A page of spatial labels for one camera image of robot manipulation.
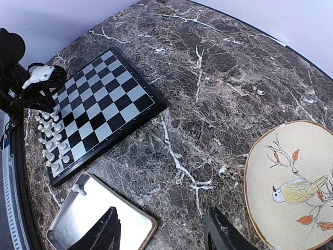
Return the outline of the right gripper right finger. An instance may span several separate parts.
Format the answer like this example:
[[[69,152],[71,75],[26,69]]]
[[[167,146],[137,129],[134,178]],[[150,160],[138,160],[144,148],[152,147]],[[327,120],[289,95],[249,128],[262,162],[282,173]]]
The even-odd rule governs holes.
[[[205,249],[257,250],[216,207],[207,209],[204,220]]]

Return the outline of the white pawn tray corner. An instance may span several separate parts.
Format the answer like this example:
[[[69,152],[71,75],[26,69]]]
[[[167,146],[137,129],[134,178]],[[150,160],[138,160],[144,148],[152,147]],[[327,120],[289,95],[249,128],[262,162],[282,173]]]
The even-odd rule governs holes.
[[[50,113],[50,116],[51,116],[51,117],[55,116],[55,115],[57,114],[57,112],[58,112],[58,110],[55,109],[52,113]]]

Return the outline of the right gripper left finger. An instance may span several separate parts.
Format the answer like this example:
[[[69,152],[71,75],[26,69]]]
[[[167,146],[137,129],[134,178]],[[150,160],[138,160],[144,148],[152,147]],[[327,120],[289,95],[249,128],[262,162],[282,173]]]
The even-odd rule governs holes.
[[[120,249],[121,223],[117,209],[110,207],[92,228],[69,249]]]

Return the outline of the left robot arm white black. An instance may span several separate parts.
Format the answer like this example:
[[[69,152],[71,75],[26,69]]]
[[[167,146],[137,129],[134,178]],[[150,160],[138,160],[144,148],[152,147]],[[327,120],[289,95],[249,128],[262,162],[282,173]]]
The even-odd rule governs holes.
[[[52,113],[53,95],[64,85],[67,73],[60,66],[38,62],[25,69],[19,64],[24,54],[23,38],[1,28],[1,110],[8,115],[22,108]]]

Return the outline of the white rook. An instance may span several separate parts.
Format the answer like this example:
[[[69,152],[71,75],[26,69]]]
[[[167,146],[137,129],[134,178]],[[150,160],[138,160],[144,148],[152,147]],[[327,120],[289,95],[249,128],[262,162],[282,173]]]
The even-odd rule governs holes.
[[[52,163],[52,162],[50,162],[50,161],[47,161],[46,162],[46,166],[47,167],[50,167],[51,168],[51,170],[52,171],[58,171],[59,169],[60,169],[60,164],[58,164],[58,163]]]

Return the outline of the black grey chessboard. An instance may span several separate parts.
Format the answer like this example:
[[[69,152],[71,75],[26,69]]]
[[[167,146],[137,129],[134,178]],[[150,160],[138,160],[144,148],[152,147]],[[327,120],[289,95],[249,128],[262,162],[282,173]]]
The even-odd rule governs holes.
[[[86,167],[94,159],[140,128],[166,109],[166,102],[135,69],[110,48],[74,74],[53,95],[61,124],[60,141],[67,143],[60,151],[56,139],[47,138],[45,128],[39,130],[43,139],[53,141],[53,148],[44,149],[55,155],[51,163],[60,164],[58,171],[47,167],[51,185],[58,187]],[[71,160],[64,164],[59,155]]]

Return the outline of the white king chess piece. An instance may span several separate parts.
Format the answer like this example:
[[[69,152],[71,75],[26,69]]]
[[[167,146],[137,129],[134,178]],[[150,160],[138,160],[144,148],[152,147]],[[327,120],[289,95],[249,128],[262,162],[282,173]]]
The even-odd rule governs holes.
[[[45,128],[46,130],[49,130],[50,128],[51,128],[51,123],[50,122],[47,122],[47,121],[42,121],[39,125],[38,125],[38,127],[37,127],[37,129],[38,130],[41,130],[41,128]]]

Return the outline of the white knight chess piece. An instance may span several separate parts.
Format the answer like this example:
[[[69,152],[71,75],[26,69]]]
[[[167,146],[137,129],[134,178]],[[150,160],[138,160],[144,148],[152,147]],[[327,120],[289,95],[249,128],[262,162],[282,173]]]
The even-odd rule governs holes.
[[[42,157],[46,158],[48,161],[54,161],[55,155],[53,153],[50,153],[48,150],[42,150]]]

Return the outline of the white pawn tray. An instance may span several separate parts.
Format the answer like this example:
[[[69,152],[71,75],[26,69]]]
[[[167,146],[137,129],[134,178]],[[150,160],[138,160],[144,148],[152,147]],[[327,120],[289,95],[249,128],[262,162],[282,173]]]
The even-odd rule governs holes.
[[[60,132],[62,130],[61,124],[55,124],[54,122],[52,122],[52,126],[53,126],[55,132]]]

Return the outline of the white bishop chess piece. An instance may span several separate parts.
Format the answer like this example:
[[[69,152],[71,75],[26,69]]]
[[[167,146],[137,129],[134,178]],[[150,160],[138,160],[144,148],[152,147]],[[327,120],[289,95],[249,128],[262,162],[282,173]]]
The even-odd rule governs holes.
[[[53,148],[53,141],[47,141],[46,139],[39,138],[39,142],[42,143],[47,149]]]

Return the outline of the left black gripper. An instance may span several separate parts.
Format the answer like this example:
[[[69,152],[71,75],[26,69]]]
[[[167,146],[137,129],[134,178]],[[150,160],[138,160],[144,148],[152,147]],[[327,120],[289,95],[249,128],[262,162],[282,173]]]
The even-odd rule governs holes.
[[[23,90],[17,97],[10,101],[10,107],[14,109],[31,108],[52,113],[56,106],[53,95],[57,93],[57,87],[29,87]]]

